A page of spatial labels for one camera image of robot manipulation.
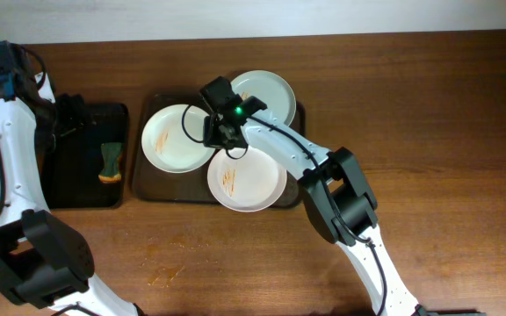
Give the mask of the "cream white plate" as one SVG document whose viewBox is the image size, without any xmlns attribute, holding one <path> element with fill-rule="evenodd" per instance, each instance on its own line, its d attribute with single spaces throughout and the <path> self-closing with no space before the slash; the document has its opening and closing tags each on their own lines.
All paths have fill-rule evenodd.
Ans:
<svg viewBox="0 0 506 316">
<path fill-rule="evenodd" d="M 207 113 L 197 106 L 173 104 L 156 112 L 145 124 L 141 148 L 146 159 L 157 169 L 168 173 L 186 173 L 202 167 L 215 150 L 192 141 L 203 136 Z"/>
</svg>

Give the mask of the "green yellow scrub sponge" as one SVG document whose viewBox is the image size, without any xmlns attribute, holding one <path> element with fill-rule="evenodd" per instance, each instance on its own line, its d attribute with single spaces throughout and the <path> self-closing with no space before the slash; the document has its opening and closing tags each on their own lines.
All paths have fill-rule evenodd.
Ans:
<svg viewBox="0 0 506 316">
<path fill-rule="evenodd" d="M 120 160 L 123 152 L 123 144 L 120 142 L 103 143 L 100 146 L 103 158 L 103 168 L 98 174 L 101 183 L 118 183 L 122 179 Z"/>
</svg>

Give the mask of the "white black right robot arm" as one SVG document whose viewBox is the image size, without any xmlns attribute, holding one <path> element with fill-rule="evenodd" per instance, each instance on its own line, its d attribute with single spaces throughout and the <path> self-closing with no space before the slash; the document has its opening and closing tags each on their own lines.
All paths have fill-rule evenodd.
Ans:
<svg viewBox="0 0 506 316">
<path fill-rule="evenodd" d="M 254 148 L 279 163 L 297 181 L 316 232 L 346 254 L 377 315 L 425 315 L 408 290 L 381 237 L 377 199 L 355 155 L 307 140 L 275 118 L 256 97 L 204 97 L 210 115 L 204 127 L 209 147 Z"/>
</svg>

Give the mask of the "white plate with sauce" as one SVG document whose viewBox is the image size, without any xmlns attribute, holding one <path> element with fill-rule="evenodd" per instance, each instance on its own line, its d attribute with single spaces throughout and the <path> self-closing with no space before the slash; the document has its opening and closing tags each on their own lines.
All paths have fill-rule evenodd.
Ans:
<svg viewBox="0 0 506 316">
<path fill-rule="evenodd" d="M 261 150 L 249 147 L 219 151 L 207 170 L 207 184 L 214 198 L 237 212 L 258 212 L 283 194 L 286 170 Z"/>
</svg>

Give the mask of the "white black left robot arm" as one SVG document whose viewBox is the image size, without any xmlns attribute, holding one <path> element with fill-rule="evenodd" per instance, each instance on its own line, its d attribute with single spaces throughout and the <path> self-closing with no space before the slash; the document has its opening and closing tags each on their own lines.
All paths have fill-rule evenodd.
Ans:
<svg viewBox="0 0 506 316">
<path fill-rule="evenodd" d="M 140 315 L 98 277 L 86 239 L 47 206 L 36 151 L 54 145 L 59 116 L 34 55 L 0 41 L 0 293 L 57 315 Z"/>
</svg>

